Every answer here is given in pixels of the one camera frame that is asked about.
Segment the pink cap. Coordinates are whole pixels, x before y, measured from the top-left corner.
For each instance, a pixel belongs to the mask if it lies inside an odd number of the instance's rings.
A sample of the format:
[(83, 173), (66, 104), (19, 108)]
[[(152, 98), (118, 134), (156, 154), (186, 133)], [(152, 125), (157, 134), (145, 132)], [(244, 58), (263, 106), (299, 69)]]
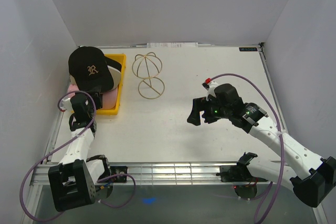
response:
[[(76, 85), (70, 84), (67, 93), (70, 91), (79, 91), (78, 87)], [(102, 94), (102, 108), (103, 110), (110, 110), (113, 109), (117, 102), (117, 96), (118, 96), (118, 87), (115, 89), (105, 92)]]

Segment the black cap gold R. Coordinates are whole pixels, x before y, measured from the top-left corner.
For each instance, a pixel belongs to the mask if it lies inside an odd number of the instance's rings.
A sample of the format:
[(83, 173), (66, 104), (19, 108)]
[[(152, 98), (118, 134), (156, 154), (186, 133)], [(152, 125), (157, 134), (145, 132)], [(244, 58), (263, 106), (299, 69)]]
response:
[(114, 80), (103, 52), (96, 47), (79, 47), (68, 59), (70, 83), (79, 90), (100, 88), (101, 92), (113, 89)]

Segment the beige cap black R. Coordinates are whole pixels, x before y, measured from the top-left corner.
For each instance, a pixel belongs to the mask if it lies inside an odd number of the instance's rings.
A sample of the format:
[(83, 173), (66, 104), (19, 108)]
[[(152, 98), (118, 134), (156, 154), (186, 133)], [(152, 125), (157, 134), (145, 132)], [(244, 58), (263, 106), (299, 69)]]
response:
[[(111, 71), (111, 70), (109, 70), (109, 72), (113, 78), (113, 88), (112, 89), (115, 89), (121, 81), (121, 72)], [(73, 76), (70, 76), (70, 84), (77, 85)]]

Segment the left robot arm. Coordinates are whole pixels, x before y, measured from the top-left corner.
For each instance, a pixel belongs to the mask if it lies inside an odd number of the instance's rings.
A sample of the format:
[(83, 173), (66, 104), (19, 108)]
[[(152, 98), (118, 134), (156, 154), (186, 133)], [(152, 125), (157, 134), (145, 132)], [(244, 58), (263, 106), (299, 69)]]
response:
[(97, 181), (111, 177), (111, 168), (104, 155), (88, 157), (95, 139), (95, 110), (102, 108), (102, 94), (76, 92), (62, 100), (61, 108), (71, 111), (69, 129), (74, 141), (67, 145), (63, 158), (48, 171), (52, 198), (58, 212), (93, 204)]

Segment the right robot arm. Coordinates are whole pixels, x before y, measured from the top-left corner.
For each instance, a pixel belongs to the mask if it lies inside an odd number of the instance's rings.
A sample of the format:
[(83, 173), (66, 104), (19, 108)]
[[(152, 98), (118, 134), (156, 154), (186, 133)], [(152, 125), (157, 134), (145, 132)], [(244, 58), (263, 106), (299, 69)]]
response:
[(187, 122), (195, 126), (228, 119), (233, 126), (264, 143), (285, 162), (280, 165), (261, 159), (257, 154), (244, 153), (236, 165), (221, 168), (222, 180), (244, 182), (252, 178), (276, 182), (282, 175), (281, 185), (292, 190), (309, 207), (316, 208), (335, 187), (335, 158), (310, 151), (277, 124), (267, 112), (255, 103), (245, 103), (234, 86), (206, 80), (207, 95), (193, 99)]

